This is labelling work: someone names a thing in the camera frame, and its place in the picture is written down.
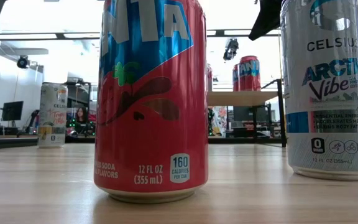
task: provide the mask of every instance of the wooden shelf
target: wooden shelf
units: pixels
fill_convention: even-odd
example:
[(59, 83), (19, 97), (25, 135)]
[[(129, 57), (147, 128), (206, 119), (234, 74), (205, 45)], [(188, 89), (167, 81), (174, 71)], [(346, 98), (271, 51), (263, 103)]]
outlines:
[(208, 106), (259, 106), (277, 97), (276, 91), (208, 92)]

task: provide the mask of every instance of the desk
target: desk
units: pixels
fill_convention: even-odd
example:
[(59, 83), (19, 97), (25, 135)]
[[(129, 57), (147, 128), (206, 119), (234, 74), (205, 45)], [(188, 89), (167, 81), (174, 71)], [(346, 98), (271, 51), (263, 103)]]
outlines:
[(208, 92), (208, 106), (259, 106), (277, 97), (276, 91)]
[(295, 175), (280, 147), (212, 145), (208, 183), (161, 205), (117, 202), (99, 190), (93, 148), (0, 149), (0, 223), (358, 224), (358, 182)]

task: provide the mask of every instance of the can lid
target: can lid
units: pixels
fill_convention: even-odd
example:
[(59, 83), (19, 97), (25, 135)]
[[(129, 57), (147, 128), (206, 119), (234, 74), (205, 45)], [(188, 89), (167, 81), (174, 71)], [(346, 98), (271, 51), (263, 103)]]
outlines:
[(248, 62), (250, 60), (258, 60), (258, 57), (249, 55), (241, 58), (241, 63)]

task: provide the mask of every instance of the blue stripe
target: blue stripe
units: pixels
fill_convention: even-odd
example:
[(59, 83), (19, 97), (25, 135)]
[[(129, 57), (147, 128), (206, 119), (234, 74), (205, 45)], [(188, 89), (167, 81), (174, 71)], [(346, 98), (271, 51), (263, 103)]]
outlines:
[(309, 133), (308, 112), (287, 114), (288, 133)]

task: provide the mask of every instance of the calorie label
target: calorie label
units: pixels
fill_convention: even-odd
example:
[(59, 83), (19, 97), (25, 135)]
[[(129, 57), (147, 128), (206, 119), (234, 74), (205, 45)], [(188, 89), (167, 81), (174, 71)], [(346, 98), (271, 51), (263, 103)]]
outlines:
[(190, 156), (185, 153), (171, 156), (171, 182), (180, 184), (190, 180)]

